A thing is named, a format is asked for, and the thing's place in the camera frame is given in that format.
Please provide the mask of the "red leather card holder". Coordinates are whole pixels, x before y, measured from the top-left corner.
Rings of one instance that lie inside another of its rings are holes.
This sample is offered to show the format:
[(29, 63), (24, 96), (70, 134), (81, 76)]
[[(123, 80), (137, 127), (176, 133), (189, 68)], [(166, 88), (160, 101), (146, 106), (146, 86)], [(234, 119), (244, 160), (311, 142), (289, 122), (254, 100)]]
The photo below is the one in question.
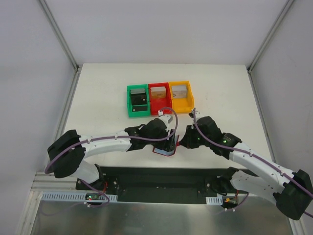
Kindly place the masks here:
[(153, 153), (160, 154), (166, 157), (173, 156), (179, 142), (179, 135), (173, 135), (164, 141), (158, 141), (153, 144)]

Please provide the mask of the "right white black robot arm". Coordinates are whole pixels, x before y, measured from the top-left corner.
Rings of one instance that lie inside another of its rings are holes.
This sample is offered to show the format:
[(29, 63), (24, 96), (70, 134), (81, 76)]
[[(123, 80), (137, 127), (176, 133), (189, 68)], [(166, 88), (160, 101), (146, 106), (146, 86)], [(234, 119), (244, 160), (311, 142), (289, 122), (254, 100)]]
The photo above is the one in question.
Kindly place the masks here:
[(231, 193), (242, 190), (273, 203), (277, 209), (292, 220), (299, 220), (313, 200), (313, 185), (308, 173), (282, 167), (259, 156), (240, 138), (223, 133), (209, 117), (195, 117), (187, 125), (185, 135), (179, 142), (187, 149), (209, 147), (216, 155), (245, 167), (253, 176), (236, 168), (229, 168), (219, 178), (221, 190)]

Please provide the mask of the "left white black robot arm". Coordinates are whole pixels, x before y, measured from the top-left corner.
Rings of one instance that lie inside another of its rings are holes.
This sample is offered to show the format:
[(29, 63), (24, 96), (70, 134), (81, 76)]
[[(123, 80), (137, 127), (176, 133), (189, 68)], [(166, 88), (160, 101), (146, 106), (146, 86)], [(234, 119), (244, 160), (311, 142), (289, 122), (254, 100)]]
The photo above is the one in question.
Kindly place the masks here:
[(69, 130), (47, 149), (50, 162), (45, 173), (53, 173), (55, 178), (73, 176), (85, 181), (92, 190), (99, 190), (103, 186), (103, 174), (98, 165), (88, 163), (86, 158), (167, 143), (175, 134), (174, 129), (169, 129), (172, 120), (171, 115), (161, 115), (147, 124), (103, 137), (81, 136), (75, 129)]

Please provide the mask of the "black cards in green bin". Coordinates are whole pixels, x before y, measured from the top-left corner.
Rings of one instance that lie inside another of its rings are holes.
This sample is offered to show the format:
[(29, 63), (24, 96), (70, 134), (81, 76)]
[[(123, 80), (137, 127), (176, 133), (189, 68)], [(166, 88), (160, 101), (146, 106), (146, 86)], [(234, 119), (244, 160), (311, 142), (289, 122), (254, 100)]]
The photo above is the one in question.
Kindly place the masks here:
[(130, 90), (131, 104), (135, 105), (146, 105), (147, 95), (145, 89), (131, 89)]

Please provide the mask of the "wooden cards in red bin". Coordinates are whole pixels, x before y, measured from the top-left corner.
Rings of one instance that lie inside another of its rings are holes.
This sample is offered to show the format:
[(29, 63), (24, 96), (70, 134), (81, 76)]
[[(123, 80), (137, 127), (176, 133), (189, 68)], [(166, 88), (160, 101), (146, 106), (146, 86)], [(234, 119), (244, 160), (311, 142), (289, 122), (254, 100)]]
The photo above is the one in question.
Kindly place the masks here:
[(150, 92), (151, 92), (152, 99), (160, 99), (160, 98), (166, 97), (166, 88), (164, 86), (163, 87), (151, 87)]

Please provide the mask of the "cards in yellow bin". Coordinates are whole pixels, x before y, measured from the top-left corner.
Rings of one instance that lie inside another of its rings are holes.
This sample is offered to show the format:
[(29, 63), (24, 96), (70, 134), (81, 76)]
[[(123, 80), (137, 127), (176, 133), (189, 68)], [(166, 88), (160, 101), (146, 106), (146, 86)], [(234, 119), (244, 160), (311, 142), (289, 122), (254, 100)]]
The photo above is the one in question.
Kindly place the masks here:
[(171, 87), (173, 98), (180, 99), (180, 98), (187, 98), (187, 86), (186, 85), (173, 85)]

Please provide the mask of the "red plastic bin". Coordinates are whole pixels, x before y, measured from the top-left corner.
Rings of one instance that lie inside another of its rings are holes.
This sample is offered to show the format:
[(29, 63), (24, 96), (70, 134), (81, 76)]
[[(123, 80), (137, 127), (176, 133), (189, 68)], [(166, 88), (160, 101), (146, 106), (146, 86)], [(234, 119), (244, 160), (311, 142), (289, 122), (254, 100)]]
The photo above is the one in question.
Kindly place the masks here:
[[(165, 87), (166, 88), (166, 97), (160, 99), (152, 99), (151, 98), (151, 87)], [(150, 100), (150, 113), (152, 116), (156, 116), (158, 111), (163, 107), (170, 107), (172, 108), (172, 98), (171, 92), (168, 82), (164, 83), (150, 83), (148, 84), (148, 93), (149, 93), (149, 100)]]

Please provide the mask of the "green plastic bin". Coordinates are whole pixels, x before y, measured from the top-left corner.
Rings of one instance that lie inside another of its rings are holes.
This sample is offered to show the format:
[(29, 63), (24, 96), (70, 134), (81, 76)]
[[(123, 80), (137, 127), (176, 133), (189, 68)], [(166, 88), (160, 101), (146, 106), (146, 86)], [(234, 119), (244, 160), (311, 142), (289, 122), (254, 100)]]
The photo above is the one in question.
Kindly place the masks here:
[(127, 109), (130, 118), (148, 117), (151, 115), (147, 84), (127, 86)]

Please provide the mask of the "yellow plastic bin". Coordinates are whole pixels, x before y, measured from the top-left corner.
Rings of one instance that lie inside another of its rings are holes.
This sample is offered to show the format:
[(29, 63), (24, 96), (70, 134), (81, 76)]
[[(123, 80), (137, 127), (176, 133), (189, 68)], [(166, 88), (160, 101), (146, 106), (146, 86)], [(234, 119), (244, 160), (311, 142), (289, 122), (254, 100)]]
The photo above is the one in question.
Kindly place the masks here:
[(194, 97), (189, 81), (169, 82), (172, 108), (176, 113), (189, 113), (194, 108)]

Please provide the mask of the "aluminium frame rail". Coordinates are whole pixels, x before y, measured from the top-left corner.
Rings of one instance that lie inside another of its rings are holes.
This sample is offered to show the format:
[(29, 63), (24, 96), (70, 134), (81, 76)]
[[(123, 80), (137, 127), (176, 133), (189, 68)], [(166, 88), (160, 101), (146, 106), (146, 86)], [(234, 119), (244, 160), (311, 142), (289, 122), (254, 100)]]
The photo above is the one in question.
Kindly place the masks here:
[(30, 195), (41, 192), (77, 192), (75, 177), (55, 178), (54, 174), (37, 172), (33, 180)]

